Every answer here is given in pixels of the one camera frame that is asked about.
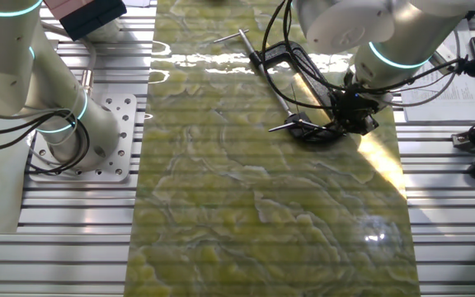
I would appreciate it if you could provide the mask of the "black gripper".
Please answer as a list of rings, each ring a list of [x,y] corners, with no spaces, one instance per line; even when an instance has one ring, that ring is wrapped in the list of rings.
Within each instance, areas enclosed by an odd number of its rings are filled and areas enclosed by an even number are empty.
[[[379,127],[373,114],[380,112],[383,106],[377,101],[362,97],[352,91],[334,91],[332,93],[332,127],[340,134],[350,132],[350,120],[360,121],[360,134],[366,135]]]

